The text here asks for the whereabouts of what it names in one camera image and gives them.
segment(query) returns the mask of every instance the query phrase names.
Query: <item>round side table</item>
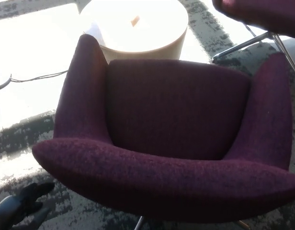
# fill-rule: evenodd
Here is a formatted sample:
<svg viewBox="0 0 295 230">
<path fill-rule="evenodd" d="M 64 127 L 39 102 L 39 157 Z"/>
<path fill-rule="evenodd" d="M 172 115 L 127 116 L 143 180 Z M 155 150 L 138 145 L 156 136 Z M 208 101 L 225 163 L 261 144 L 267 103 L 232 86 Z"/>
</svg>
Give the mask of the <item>round side table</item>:
<svg viewBox="0 0 295 230">
<path fill-rule="evenodd" d="M 80 14 L 84 33 L 113 59 L 179 59 L 188 13 L 178 0 L 92 0 Z"/>
</svg>

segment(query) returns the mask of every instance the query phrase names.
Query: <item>table top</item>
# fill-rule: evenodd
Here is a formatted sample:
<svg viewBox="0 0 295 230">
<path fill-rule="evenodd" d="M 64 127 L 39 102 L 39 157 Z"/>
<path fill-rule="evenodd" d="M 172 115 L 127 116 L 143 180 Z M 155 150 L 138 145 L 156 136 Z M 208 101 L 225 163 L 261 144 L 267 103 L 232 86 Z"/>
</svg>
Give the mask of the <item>table top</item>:
<svg viewBox="0 0 295 230">
<path fill-rule="evenodd" d="M 162 48 L 188 25 L 188 13 L 178 0 L 92 0 L 80 17 L 85 33 L 120 52 Z"/>
</svg>

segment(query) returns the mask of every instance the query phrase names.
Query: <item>chair cushion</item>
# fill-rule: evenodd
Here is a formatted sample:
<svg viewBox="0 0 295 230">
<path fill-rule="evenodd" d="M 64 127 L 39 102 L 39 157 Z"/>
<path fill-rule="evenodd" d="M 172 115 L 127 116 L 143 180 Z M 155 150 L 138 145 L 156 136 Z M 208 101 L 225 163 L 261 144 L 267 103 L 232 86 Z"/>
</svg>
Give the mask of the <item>chair cushion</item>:
<svg viewBox="0 0 295 230">
<path fill-rule="evenodd" d="M 249 78 L 178 60 L 117 60 L 106 78 L 106 120 L 124 149 L 181 159 L 219 160 L 245 110 Z"/>
<path fill-rule="evenodd" d="M 237 21 L 295 37 L 295 0 L 213 0 L 213 4 Z"/>
<path fill-rule="evenodd" d="M 294 174 L 255 162 L 166 158 L 78 138 L 43 141 L 33 154 L 76 193 L 149 218 L 236 221 L 295 199 Z"/>
</svg>

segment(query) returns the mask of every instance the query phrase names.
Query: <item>floor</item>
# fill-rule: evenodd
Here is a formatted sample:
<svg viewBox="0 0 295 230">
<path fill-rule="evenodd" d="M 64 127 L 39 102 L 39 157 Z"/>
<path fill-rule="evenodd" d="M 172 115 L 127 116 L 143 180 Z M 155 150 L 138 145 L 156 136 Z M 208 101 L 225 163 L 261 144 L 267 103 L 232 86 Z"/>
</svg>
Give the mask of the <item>floor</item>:
<svg viewBox="0 0 295 230">
<path fill-rule="evenodd" d="M 89 0 L 0 1 L 0 76 L 19 80 L 68 68 L 78 36 L 79 13 Z M 211 57 L 252 37 L 241 23 L 218 13 L 210 0 L 181 0 L 189 28 L 181 59 L 209 63 Z M 260 29 L 253 28 L 257 34 Z M 295 39 L 284 38 L 295 60 Z M 254 44 L 220 63 L 249 75 L 269 54 L 271 41 Z M 55 109 L 65 75 L 28 83 L 11 83 L 0 90 L 0 200 L 26 184 L 53 180 L 32 158 L 31 146 L 53 134 Z M 295 121 L 295 76 L 291 76 Z M 295 123 L 290 171 L 295 173 Z M 47 197 L 54 210 L 41 230 L 133 229 L 137 217 L 92 203 L 57 183 Z M 295 230 L 295 202 L 266 215 L 245 220 L 257 230 Z M 238 229 L 235 225 L 152 223 L 153 229 Z"/>
</svg>

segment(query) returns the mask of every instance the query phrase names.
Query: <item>purple chair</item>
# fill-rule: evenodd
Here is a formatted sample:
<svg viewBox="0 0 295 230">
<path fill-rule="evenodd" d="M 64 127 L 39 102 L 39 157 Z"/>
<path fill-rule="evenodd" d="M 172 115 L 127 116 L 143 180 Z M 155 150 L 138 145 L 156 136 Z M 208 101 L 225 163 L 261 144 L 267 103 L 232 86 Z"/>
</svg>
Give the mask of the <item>purple chair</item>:
<svg viewBox="0 0 295 230">
<path fill-rule="evenodd" d="M 213 4 L 227 17 L 268 31 L 215 55 L 213 61 L 269 38 L 274 40 L 295 71 L 295 63 L 278 35 L 295 38 L 295 0 L 213 0 Z"/>
<path fill-rule="evenodd" d="M 253 79 L 179 60 L 108 65 L 83 35 L 54 138 L 33 155 L 76 193 L 147 218 L 222 223 L 264 214 L 295 200 L 286 65 L 272 55 Z"/>
</svg>

